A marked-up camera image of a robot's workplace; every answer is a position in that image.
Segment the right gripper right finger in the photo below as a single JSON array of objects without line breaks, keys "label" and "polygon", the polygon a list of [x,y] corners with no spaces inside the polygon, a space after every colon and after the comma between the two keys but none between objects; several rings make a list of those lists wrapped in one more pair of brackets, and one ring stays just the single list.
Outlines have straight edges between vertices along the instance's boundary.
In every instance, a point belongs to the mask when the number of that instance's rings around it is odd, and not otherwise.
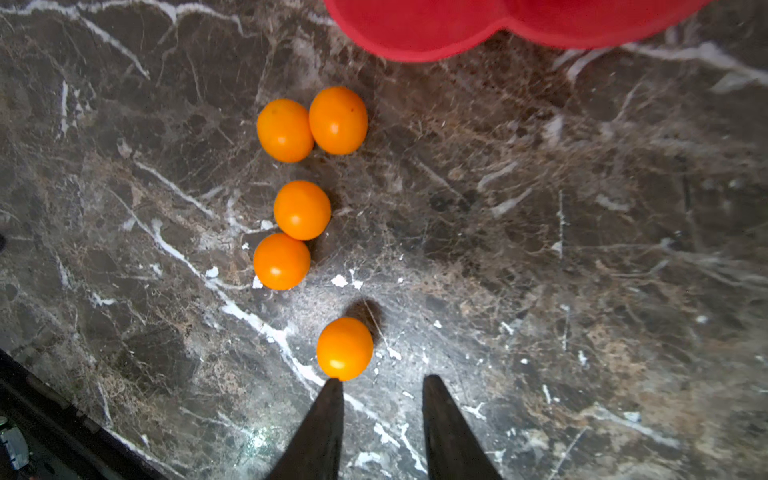
[{"label": "right gripper right finger", "polygon": [[425,453],[430,479],[501,479],[439,375],[423,381]]}]

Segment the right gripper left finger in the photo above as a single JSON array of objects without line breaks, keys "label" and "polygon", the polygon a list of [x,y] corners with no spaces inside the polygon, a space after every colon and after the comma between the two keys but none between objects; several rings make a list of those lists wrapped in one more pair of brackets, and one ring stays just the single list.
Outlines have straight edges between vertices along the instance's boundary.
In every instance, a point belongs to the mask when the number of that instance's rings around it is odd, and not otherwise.
[{"label": "right gripper left finger", "polygon": [[343,428],[343,384],[329,379],[266,479],[336,480]]}]

